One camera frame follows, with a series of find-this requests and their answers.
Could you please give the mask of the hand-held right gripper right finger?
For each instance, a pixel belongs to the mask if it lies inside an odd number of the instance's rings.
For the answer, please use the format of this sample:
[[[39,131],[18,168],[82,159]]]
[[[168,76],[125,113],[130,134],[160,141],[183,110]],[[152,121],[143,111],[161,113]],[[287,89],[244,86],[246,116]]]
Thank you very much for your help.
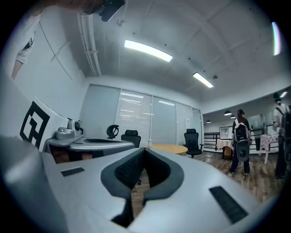
[[[169,198],[152,200],[128,229],[135,233],[247,233],[262,222],[273,206],[269,199],[260,203],[245,188],[213,166],[155,150],[181,166],[182,185]],[[247,213],[242,220],[231,223],[210,188],[222,187]]]

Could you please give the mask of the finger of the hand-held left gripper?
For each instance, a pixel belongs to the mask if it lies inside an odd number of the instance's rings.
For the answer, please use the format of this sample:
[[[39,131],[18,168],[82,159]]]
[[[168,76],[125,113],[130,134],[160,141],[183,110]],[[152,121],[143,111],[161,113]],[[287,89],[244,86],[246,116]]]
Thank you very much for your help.
[[[113,140],[113,139],[98,139],[98,138],[86,138],[84,139],[86,143],[132,143],[130,141],[123,140]]]
[[[81,141],[79,143],[72,143],[68,146],[68,149],[76,152],[86,152],[86,151],[105,151],[105,152],[122,152],[129,149],[134,149],[135,145],[131,142],[98,142],[89,143]]]

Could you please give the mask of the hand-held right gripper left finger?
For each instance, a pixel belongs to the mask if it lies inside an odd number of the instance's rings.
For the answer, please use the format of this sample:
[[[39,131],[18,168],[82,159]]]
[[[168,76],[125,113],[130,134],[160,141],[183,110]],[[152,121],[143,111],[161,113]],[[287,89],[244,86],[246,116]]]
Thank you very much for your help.
[[[132,220],[131,189],[115,174],[129,173],[126,164],[143,153],[130,149],[91,160],[55,163],[42,154],[45,173],[61,206],[66,233],[146,233],[145,221]]]

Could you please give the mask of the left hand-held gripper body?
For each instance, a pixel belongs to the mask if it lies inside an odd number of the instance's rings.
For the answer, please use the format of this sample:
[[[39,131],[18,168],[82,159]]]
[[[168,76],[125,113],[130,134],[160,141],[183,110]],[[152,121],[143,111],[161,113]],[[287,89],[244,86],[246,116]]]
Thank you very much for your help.
[[[9,78],[0,78],[0,151],[21,151],[30,147],[43,151],[46,140],[55,138],[79,115],[61,114],[37,97],[27,98]]]

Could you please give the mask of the person's left forearm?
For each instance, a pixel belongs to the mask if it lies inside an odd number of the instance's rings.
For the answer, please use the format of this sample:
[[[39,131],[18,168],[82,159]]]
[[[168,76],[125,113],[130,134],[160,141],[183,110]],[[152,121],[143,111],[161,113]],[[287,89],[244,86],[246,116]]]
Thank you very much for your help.
[[[11,78],[14,80],[17,76],[17,73],[19,72],[19,70],[21,69],[23,63],[16,60],[15,61],[15,64],[14,64],[14,67],[13,67],[13,71],[12,71],[12,74],[11,74]]]

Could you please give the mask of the black mesh office chair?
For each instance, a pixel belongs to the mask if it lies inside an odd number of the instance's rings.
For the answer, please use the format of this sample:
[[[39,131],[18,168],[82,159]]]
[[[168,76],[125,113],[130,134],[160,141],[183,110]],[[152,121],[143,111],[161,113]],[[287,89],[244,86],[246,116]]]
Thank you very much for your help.
[[[188,149],[186,154],[191,155],[194,158],[196,155],[202,154],[202,147],[204,144],[198,144],[199,133],[196,129],[187,129],[184,133],[185,147]]]
[[[110,125],[107,128],[106,133],[108,135],[108,139],[114,139],[119,133],[119,125]]]
[[[135,148],[140,146],[141,137],[138,135],[137,130],[126,130],[123,135],[121,135],[122,141],[132,142],[135,145]]]

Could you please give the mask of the brown cardboard box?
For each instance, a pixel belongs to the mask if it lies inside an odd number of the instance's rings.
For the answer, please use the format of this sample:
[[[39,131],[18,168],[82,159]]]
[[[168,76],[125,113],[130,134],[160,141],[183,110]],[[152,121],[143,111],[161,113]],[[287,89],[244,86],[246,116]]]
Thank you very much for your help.
[[[222,159],[231,161],[232,156],[233,156],[233,150],[228,146],[223,147]]]

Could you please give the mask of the round wooden table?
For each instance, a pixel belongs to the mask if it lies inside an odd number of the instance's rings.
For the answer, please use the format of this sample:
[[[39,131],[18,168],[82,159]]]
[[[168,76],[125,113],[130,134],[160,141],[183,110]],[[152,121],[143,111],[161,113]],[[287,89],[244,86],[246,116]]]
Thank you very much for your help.
[[[157,149],[157,150],[162,150],[178,155],[183,155],[187,153],[188,148],[185,146],[180,146],[180,145],[174,145],[174,144],[152,144],[151,149]]]

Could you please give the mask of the beige tablecloth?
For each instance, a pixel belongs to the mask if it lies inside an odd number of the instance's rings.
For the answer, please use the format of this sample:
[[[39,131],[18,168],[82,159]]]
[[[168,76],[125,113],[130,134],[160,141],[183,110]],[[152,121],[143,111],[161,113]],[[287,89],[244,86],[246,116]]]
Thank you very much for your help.
[[[230,149],[233,149],[232,146],[232,140],[230,139],[218,139],[216,143],[217,150],[223,150],[224,147],[229,147]]]

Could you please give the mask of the black metal railing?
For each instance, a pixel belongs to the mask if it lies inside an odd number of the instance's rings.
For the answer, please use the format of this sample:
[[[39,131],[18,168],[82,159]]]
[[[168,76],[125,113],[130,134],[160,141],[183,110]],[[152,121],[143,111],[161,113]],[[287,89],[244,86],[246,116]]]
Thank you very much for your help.
[[[230,134],[224,139],[224,134],[218,132],[205,132],[204,133],[204,146],[203,149],[209,152],[222,152],[222,148],[217,147],[218,141],[229,141],[231,140],[231,127],[229,127]],[[260,137],[264,133],[263,128],[251,129],[252,145],[250,147],[251,154],[259,153],[260,149]]]

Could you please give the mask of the black grey machine top right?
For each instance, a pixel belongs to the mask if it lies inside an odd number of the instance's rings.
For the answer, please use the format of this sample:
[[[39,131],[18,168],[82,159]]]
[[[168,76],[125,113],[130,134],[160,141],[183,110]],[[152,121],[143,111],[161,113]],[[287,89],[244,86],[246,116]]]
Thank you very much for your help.
[[[239,161],[245,162],[249,159],[250,155],[249,130],[244,123],[239,123],[238,119],[235,119],[235,124],[236,154]]]

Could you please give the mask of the white framed board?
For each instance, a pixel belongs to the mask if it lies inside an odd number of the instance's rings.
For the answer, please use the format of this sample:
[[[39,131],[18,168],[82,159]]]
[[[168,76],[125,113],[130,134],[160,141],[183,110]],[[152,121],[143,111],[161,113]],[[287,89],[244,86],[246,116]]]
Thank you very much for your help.
[[[229,127],[220,127],[219,128],[220,139],[221,140],[230,140],[232,139],[232,126]]]

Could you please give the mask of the person's light t-shirt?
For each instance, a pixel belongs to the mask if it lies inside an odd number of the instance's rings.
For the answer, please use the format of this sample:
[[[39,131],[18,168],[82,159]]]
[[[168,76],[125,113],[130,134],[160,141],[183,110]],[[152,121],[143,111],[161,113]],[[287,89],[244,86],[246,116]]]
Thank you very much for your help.
[[[35,32],[40,21],[40,15],[32,16],[26,13],[16,28],[16,60],[22,64],[27,63],[28,57],[33,49]]]

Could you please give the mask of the white ceiling pipe bundle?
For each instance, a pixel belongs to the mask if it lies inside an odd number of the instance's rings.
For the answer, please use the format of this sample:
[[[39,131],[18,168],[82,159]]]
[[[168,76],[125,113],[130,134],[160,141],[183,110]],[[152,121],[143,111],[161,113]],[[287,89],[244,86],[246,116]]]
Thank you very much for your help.
[[[95,45],[95,35],[93,27],[93,16],[85,16],[77,14],[78,26],[81,36],[81,41],[84,48],[84,53],[89,63],[89,67],[93,76],[102,76],[100,64],[98,61],[98,50]]]

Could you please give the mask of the patterned tablecloth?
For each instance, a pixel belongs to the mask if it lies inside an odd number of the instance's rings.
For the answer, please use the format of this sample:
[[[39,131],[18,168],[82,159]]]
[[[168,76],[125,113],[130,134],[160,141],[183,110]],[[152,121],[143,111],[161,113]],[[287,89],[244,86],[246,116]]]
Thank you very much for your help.
[[[278,143],[279,134],[263,134],[260,137],[260,150],[269,151],[272,143]]]

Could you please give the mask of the long ceiling light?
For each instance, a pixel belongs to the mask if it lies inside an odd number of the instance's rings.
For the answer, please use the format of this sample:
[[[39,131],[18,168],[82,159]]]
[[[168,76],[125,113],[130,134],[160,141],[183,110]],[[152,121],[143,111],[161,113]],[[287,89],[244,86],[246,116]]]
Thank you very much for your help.
[[[204,78],[198,72],[194,73],[193,77],[196,78],[197,80],[199,80],[204,85],[206,85],[208,88],[213,88],[214,87],[206,78]]]
[[[281,52],[281,38],[280,38],[280,31],[276,22],[272,22],[272,29],[273,29],[273,55],[279,55]]]
[[[147,45],[135,42],[135,41],[125,40],[124,47],[128,48],[128,49],[136,50],[139,52],[143,52],[143,53],[149,54],[151,56],[155,56],[155,57],[162,59],[164,61],[167,61],[167,62],[170,62],[173,58],[173,56],[171,56],[163,51],[160,51],[156,48],[153,48],[151,46],[147,46]]]

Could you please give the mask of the backpack with grey pod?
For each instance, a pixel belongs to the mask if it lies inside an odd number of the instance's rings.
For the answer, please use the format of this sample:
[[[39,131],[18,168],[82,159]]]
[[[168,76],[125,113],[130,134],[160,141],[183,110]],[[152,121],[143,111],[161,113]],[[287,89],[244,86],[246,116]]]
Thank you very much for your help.
[[[284,154],[286,164],[291,165],[291,113],[288,109],[283,113],[279,107],[276,110],[281,114],[279,150]]]

